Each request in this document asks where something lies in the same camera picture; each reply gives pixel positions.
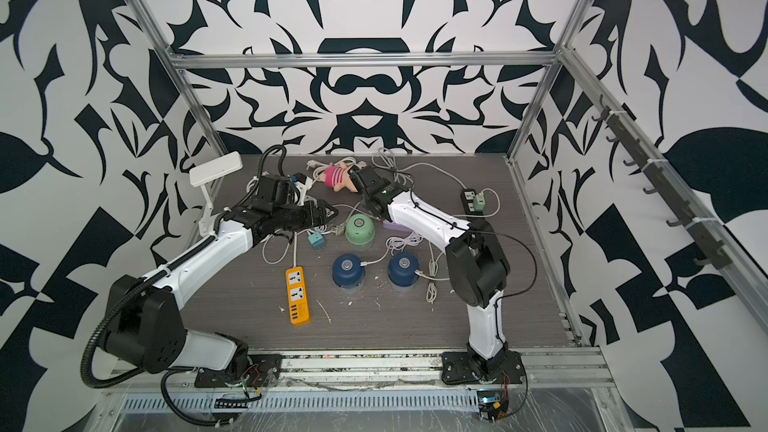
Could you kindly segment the orange power strip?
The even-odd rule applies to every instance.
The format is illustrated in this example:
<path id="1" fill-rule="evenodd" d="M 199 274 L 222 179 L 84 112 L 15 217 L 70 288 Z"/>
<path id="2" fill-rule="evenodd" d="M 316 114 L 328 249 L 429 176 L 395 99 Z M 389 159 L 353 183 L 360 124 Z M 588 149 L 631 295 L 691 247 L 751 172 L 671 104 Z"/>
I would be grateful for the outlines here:
<path id="1" fill-rule="evenodd" d="M 288 269 L 285 273 L 290 323 L 301 327 L 311 322 L 307 288 L 302 267 Z"/>

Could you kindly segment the plush doll pink shirt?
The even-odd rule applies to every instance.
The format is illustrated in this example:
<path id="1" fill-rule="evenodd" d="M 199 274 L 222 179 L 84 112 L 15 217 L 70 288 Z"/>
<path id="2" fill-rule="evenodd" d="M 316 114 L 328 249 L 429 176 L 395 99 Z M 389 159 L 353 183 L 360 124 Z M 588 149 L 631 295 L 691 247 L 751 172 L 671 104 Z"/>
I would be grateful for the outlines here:
<path id="1" fill-rule="evenodd" d="M 358 190 L 350 177 L 350 170 L 355 166 L 357 166 L 357 163 L 349 161 L 324 164 L 314 170 L 313 177 L 315 181 L 324 183 L 335 192 L 348 190 L 357 193 Z"/>

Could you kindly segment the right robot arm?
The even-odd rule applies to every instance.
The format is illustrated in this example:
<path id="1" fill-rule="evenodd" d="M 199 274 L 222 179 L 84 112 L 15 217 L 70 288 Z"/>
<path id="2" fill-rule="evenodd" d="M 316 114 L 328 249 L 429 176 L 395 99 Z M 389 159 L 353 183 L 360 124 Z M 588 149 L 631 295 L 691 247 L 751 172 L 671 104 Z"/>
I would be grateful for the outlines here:
<path id="1" fill-rule="evenodd" d="M 452 216 L 368 167 L 353 166 L 349 177 L 371 214 L 409 228 L 444 252 L 450 285 L 467 305 L 468 359 L 478 377 L 497 371 L 508 351 L 499 309 L 510 265 L 493 227 L 482 218 Z"/>

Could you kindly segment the green adapter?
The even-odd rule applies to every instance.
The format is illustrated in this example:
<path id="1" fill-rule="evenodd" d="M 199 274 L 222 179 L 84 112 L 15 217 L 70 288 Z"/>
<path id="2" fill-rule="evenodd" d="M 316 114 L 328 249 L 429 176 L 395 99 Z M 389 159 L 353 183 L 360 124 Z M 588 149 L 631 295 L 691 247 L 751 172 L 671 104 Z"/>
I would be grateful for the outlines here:
<path id="1" fill-rule="evenodd" d="M 473 197 L 473 208 L 474 208 L 474 211 L 477 212 L 477 213 L 481 213 L 481 212 L 483 212 L 485 210 L 485 207 L 486 207 L 485 195 L 482 192 L 477 193 Z"/>

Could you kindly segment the teal adapter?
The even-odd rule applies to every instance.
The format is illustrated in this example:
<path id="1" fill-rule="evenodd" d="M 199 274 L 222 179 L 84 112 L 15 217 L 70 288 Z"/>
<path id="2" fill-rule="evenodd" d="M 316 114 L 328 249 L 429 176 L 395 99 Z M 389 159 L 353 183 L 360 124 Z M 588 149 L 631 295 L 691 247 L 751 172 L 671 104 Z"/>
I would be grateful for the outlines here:
<path id="1" fill-rule="evenodd" d="M 320 232 L 310 233 L 308 241 L 313 250 L 322 250 L 327 244 L 325 236 Z"/>

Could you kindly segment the white desk lamp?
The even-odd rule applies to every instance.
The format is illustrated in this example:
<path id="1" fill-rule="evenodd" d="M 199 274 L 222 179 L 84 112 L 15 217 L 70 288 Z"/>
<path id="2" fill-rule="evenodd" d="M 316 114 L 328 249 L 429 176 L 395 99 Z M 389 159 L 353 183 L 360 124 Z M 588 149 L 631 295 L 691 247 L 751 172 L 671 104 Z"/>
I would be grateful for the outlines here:
<path id="1" fill-rule="evenodd" d="M 213 185 L 219 179 L 240 170 L 243 167 L 241 155 L 230 152 L 213 160 L 195 166 L 189 171 L 192 187 L 198 188 L 205 200 L 202 215 L 197 222 L 201 237 L 213 230 Z"/>

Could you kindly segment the purple power strip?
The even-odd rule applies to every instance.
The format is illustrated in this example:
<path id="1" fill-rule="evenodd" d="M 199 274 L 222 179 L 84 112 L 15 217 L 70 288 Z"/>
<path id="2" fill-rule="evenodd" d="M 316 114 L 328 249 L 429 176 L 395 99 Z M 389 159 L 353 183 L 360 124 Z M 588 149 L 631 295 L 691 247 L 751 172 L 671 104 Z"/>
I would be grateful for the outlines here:
<path id="1" fill-rule="evenodd" d="M 387 229 L 387 230 L 398 231 L 398 232 L 407 232 L 407 233 L 410 232 L 410 229 L 408 227 L 401 226 L 399 224 L 392 223 L 392 222 L 389 222 L 389 221 L 383 221 L 382 222 L 382 226 L 383 226 L 384 229 Z"/>

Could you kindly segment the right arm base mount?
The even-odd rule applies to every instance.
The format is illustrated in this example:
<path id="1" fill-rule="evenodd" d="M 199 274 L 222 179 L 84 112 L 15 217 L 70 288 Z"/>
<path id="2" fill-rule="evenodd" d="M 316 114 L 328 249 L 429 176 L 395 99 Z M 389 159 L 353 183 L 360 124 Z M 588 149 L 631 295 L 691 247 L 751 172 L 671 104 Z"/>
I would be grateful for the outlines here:
<path id="1" fill-rule="evenodd" d="M 526 377 L 521 355 L 516 351 L 501 350 L 491 359 L 475 352 L 443 352 L 440 355 L 441 380 L 446 385 L 522 384 Z"/>

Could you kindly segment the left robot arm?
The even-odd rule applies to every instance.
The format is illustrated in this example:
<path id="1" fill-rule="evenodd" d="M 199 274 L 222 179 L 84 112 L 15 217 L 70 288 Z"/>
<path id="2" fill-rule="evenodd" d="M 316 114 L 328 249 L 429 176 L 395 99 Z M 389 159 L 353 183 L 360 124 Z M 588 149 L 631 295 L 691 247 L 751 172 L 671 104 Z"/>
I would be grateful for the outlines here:
<path id="1" fill-rule="evenodd" d="M 262 178 L 173 261 L 113 283 L 104 317 L 83 352 L 82 382 L 102 389 L 142 373 L 190 369 L 221 372 L 227 382 L 239 380 L 249 367 L 246 344 L 187 328 L 182 309 L 218 272 L 266 238 L 325 225 L 337 214 L 322 199 L 301 199 L 298 185 L 287 177 Z"/>

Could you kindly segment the black power strip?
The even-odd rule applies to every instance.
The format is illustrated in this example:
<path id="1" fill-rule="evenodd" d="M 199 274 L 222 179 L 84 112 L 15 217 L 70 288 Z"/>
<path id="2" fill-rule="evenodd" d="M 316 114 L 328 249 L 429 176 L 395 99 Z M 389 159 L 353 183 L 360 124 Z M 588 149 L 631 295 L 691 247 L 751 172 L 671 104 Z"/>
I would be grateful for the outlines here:
<path id="1" fill-rule="evenodd" d="M 462 190 L 461 203 L 466 216 L 479 216 L 482 214 L 475 208 L 476 190 L 472 188 L 465 188 Z"/>

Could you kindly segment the wall hook rack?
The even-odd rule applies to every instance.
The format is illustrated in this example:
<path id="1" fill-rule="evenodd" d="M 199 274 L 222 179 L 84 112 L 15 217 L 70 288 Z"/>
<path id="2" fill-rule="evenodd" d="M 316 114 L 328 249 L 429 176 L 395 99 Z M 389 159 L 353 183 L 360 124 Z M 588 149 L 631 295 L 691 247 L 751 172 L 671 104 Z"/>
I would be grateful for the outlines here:
<path id="1" fill-rule="evenodd" d="M 593 121 L 605 123 L 613 133 L 607 141 L 621 144 L 630 156 L 624 165 L 641 172 L 651 184 L 643 192 L 646 195 L 659 195 L 670 209 L 674 219 L 667 219 L 667 226 L 682 227 L 697 245 L 703 258 L 695 258 L 694 263 L 701 267 L 711 265 L 717 270 L 732 265 L 733 259 L 726 251 L 724 241 L 708 226 L 715 219 L 696 211 L 692 196 L 682 191 L 682 180 L 676 176 L 669 161 L 660 154 L 654 154 L 655 147 L 642 137 L 627 111 L 612 110 L 604 102 L 603 95 L 599 98 L 599 104 L 601 111 Z"/>

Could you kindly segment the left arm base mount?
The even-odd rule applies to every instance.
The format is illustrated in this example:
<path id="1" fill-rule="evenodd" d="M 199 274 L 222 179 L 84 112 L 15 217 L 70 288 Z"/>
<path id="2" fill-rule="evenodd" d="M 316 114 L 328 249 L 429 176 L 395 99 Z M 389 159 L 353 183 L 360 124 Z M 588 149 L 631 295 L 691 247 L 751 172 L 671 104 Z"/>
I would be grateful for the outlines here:
<path id="1" fill-rule="evenodd" d="M 281 354 L 240 354 L 221 371 L 200 369 L 194 386 L 201 389 L 241 385 L 247 388 L 264 387 L 280 377 L 283 358 Z"/>

